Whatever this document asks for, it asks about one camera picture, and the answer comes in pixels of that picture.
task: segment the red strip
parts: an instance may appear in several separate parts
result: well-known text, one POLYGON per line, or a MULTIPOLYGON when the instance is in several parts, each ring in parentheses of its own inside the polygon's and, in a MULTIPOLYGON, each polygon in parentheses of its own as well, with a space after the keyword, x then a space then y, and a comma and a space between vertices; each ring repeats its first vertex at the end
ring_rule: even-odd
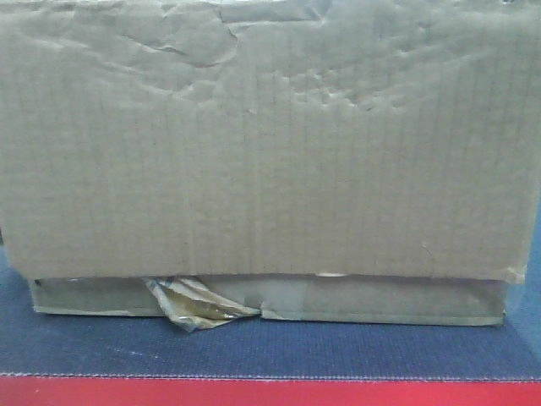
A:
POLYGON ((539 406, 541 382, 0 377, 2 406, 539 406))

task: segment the cardboard box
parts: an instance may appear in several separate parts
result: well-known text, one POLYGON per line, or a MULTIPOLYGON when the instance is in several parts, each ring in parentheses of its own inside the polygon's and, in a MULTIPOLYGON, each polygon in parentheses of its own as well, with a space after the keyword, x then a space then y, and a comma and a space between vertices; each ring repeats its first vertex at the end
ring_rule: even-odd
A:
POLYGON ((540 17, 490 0, 2 0, 9 259, 39 280, 520 283, 540 17))

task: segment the wrinkled cardboard surface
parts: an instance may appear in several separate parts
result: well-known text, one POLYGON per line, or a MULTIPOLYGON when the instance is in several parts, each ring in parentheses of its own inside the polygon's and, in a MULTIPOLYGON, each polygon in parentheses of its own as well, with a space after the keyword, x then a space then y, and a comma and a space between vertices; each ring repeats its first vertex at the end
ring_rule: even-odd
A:
POLYGON ((0 1, 0 204, 28 278, 520 282, 539 1, 0 1))

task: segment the blue surface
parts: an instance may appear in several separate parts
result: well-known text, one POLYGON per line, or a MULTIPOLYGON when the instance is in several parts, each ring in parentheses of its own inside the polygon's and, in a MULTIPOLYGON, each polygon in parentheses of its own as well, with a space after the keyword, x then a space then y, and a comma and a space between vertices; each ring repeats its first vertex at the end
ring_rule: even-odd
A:
POLYGON ((41 315, 0 271, 0 374, 541 381, 541 215, 520 299, 501 327, 41 315))

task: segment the blue fabric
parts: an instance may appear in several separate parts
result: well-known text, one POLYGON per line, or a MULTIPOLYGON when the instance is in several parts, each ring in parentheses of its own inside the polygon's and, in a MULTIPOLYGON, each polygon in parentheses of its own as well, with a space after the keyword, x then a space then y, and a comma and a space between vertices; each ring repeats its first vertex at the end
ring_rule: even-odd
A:
POLYGON ((161 318, 41 315, 2 261, 2 374, 541 381, 541 216, 501 327, 256 318, 187 334, 161 318))

